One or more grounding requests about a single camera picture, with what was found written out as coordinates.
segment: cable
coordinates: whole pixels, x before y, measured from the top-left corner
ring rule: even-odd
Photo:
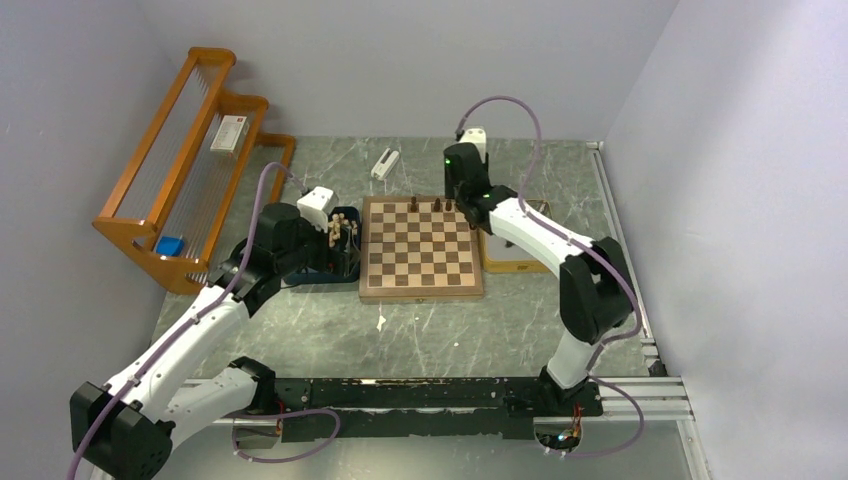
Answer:
[[[336,436],[338,436],[338,434],[339,434],[339,430],[341,430],[341,428],[342,428],[342,421],[339,418],[339,415],[332,410],[328,410],[326,408],[316,408],[316,409],[312,409],[312,410],[301,410],[299,412],[278,413],[276,415],[242,415],[242,414],[235,414],[235,415],[228,415],[228,417],[233,418],[233,419],[245,418],[245,419],[251,419],[251,420],[283,420],[283,419],[286,419],[286,418],[305,417],[307,415],[328,415],[330,417],[333,417],[333,419],[336,421],[336,426],[333,428],[333,433],[331,433],[330,436],[321,443],[321,445],[318,445],[317,447],[313,448],[312,450],[309,450],[307,452],[295,455],[293,457],[288,457],[288,458],[259,458],[259,457],[254,457],[254,456],[248,455],[248,454],[246,454],[246,453],[244,453],[244,452],[242,452],[241,450],[238,449],[238,442],[236,440],[236,429],[233,428],[233,433],[231,435],[231,439],[232,439],[232,443],[233,443],[233,454],[238,455],[239,457],[247,460],[248,462],[256,462],[256,463],[290,463],[290,462],[295,462],[297,460],[302,460],[306,457],[311,457],[312,455],[315,455],[316,453],[320,452],[321,450],[324,450],[325,448],[327,448],[330,445],[330,443],[332,443],[333,440],[336,439]]]
[[[607,345],[609,345],[612,342],[618,341],[618,340],[622,340],[622,339],[625,339],[625,338],[630,338],[630,337],[633,337],[635,335],[638,335],[639,332],[642,330],[642,325],[643,325],[642,311],[639,308],[639,301],[636,299],[636,294],[633,292],[633,289],[630,288],[630,285],[624,279],[624,276],[622,276],[621,273],[619,273],[618,270],[614,266],[612,266],[612,264],[609,263],[603,256],[601,256],[600,254],[598,254],[597,252],[592,250],[589,246],[583,245],[579,241],[570,238],[568,235],[566,235],[566,234],[560,232],[559,230],[557,230],[556,228],[548,225],[547,223],[542,221],[541,218],[539,218],[535,214],[533,214],[532,209],[531,210],[527,209],[527,204],[524,203],[524,190],[527,187],[527,181],[530,179],[530,176],[533,173],[533,169],[536,167],[536,162],[538,162],[539,159],[542,158],[542,127],[539,125],[539,118],[536,116],[536,114],[533,112],[533,109],[531,109],[529,105],[527,105],[526,103],[524,103],[523,101],[521,101],[521,100],[519,100],[515,97],[510,97],[510,96],[507,96],[507,95],[495,95],[495,96],[484,98],[483,100],[480,100],[479,102],[472,105],[471,108],[469,108],[468,111],[466,111],[465,114],[462,116],[462,118],[459,120],[459,125],[457,125],[457,127],[456,127],[457,137],[459,137],[462,134],[462,128],[465,126],[465,122],[468,121],[468,117],[475,110],[477,110],[477,108],[479,108],[481,105],[484,105],[486,103],[489,103],[489,102],[492,102],[492,101],[495,101],[495,100],[504,100],[504,101],[507,101],[507,102],[512,102],[512,103],[520,106],[521,108],[523,108],[524,111],[526,111],[527,114],[530,116],[530,119],[533,121],[533,127],[536,130],[536,144],[533,147],[533,158],[530,161],[530,167],[527,168],[527,173],[524,176],[524,180],[521,181],[521,186],[518,188],[518,205],[520,206],[521,211],[527,217],[529,217],[531,220],[536,222],[539,226],[541,226],[545,230],[553,233],[554,235],[558,236],[559,238],[565,240],[566,242],[570,243],[571,245],[574,245],[577,248],[579,248],[580,250],[584,251],[587,255],[592,257],[593,260],[595,260],[602,267],[604,267],[604,269],[606,269],[610,273],[610,275],[612,275],[613,278],[615,278],[615,281],[618,282],[618,284],[621,286],[621,289],[624,290],[625,295],[627,295],[627,299],[630,300],[630,305],[633,307],[633,312],[636,314],[636,326],[632,330],[618,334],[618,335],[612,335],[612,336],[609,336],[609,337],[601,340],[601,342],[598,344],[598,348],[595,350],[595,352],[592,354],[592,357],[589,359],[589,362],[586,364],[586,371],[591,372],[592,367],[595,366],[595,363],[598,361],[598,358],[601,356],[601,352],[603,352],[604,348]],[[638,440],[639,437],[642,436],[642,433],[645,430],[645,416],[642,412],[641,407],[639,407],[639,404],[636,402],[635,399],[633,399],[633,397],[628,395],[626,392],[624,392],[624,390],[621,390],[617,386],[614,386],[610,383],[604,382],[603,380],[599,380],[597,377],[590,376],[589,378],[595,380],[600,385],[607,386],[607,387],[617,391],[624,398],[626,398],[628,401],[630,401],[630,403],[632,403],[633,407],[636,409],[636,413],[639,415],[639,427],[636,429],[636,433],[633,435],[633,437],[631,437],[628,441],[622,443],[621,445],[619,445],[617,447],[613,447],[613,448],[609,448],[609,449],[605,449],[605,450],[600,450],[598,452],[584,453],[584,454],[574,454],[574,453],[572,453],[572,454],[569,454],[569,456],[571,456],[571,457],[583,457],[583,458],[601,457],[601,456],[604,456],[604,455],[610,455],[610,454],[613,454],[613,453],[620,452],[621,450],[624,450],[625,448],[633,445],[633,443],[636,442],[636,440]]]
[[[247,267],[247,262],[250,259],[250,253],[253,249],[253,239],[256,236],[256,224],[259,221],[259,212],[262,209],[262,194],[265,190],[265,178],[268,176],[268,173],[271,170],[279,169],[282,170],[287,177],[291,178],[299,187],[301,192],[306,191],[306,187],[303,185],[303,182],[300,181],[291,171],[286,168],[285,165],[281,163],[269,163],[265,165],[265,168],[262,169],[262,174],[259,176],[259,185],[256,188],[256,197],[253,200],[253,215],[250,218],[250,227],[247,232],[247,243],[244,247],[244,256],[241,259],[241,264],[239,265],[238,272],[233,276],[230,283],[212,303],[200,309],[197,314],[193,317],[186,319],[179,327],[177,327],[174,332],[169,335],[162,343],[153,351],[152,354],[147,358],[147,360],[138,367],[138,370],[135,371],[132,377],[127,379],[127,382],[118,390],[117,393],[106,403],[106,406],[103,407],[103,410],[97,415],[94,419],[94,422],[91,423],[91,426],[88,428],[88,431],[85,432],[85,435],[82,438],[82,441],[77,447],[76,452],[74,452],[74,458],[71,460],[71,465],[68,468],[68,473],[66,475],[66,480],[74,480],[76,477],[77,469],[79,468],[79,464],[82,461],[83,454],[88,446],[91,444],[91,440],[94,438],[94,435],[97,433],[97,430],[103,425],[104,420],[109,415],[109,413],[118,405],[118,402],[126,396],[126,394],[138,384],[141,378],[150,370],[161,357],[165,354],[165,352],[174,344],[182,335],[191,328],[192,325],[196,325],[200,323],[200,319],[205,317],[209,312],[217,308],[221,303],[223,303],[224,299],[229,295],[236,284],[241,280],[241,276],[244,273],[245,268]]]

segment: chessboard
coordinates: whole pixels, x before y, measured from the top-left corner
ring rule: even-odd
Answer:
[[[439,198],[440,208],[434,208]],[[483,296],[478,237],[444,198],[365,197],[359,297],[364,303]]]

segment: wall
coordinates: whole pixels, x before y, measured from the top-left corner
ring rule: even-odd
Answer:
[[[173,64],[130,0],[0,6],[3,478],[64,478],[68,399],[149,342],[163,292],[91,226]]]
[[[848,6],[683,0],[606,138],[717,479],[848,478]]]
[[[474,102],[504,94],[536,109],[547,138],[596,140],[677,0],[140,4],[175,63],[194,45],[236,52],[235,88],[281,107],[269,112],[269,129],[450,136]],[[490,135],[533,135],[515,107],[474,118]]]

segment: wooden rack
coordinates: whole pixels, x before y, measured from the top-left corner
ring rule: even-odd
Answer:
[[[189,50],[129,164],[92,225],[168,291],[200,291],[250,153],[256,145],[281,147],[288,166],[295,139],[260,125],[263,97],[224,88],[236,62],[218,48]],[[232,158],[209,151],[224,115],[245,115],[249,128]],[[279,201],[285,176],[274,180],[269,202]],[[161,236],[185,241],[180,256],[156,253]]]

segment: marble table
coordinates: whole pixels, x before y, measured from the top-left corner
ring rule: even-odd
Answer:
[[[340,205],[362,207],[366,195],[441,194],[442,150],[450,138],[298,139],[293,172],[308,186],[335,190]],[[515,189],[532,152],[530,140],[490,140],[494,184]],[[387,181],[369,173],[386,147],[401,161]],[[279,159],[278,150],[258,149],[243,176],[219,241],[229,252],[247,232],[259,172]],[[609,213],[583,142],[549,141],[528,182],[527,198],[550,202],[554,220],[576,232],[610,234]],[[283,201],[294,203],[297,189],[287,184]],[[247,325],[222,342],[201,364],[196,378],[211,378],[241,356],[255,358],[280,377],[459,377],[531,375],[556,350],[563,325],[558,285],[550,273],[485,274],[485,296],[466,302],[364,305],[358,284],[305,285],[287,289]],[[154,339],[190,305],[191,296],[169,294]],[[377,329],[380,314],[386,318]],[[632,328],[631,318],[623,328]],[[594,373],[644,376],[647,369],[638,338],[611,345]]]

